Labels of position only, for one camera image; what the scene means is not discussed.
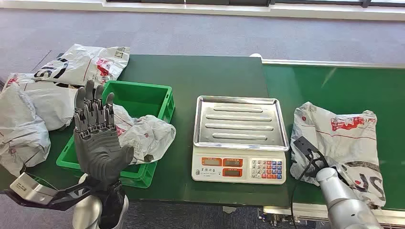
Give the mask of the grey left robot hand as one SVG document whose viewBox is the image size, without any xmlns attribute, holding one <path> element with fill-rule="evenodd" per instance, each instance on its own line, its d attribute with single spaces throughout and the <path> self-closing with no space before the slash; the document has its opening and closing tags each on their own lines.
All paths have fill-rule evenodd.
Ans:
<svg viewBox="0 0 405 229">
<path fill-rule="evenodd" d="M 105 185 L 117 182 L 133 159 L 134 148 L 121 146 L 114 118 L 114 93 L 102 101 L 103 85 L 88 80 L 75 95 L 74 141 L 81 171 Z"/>
</svg>

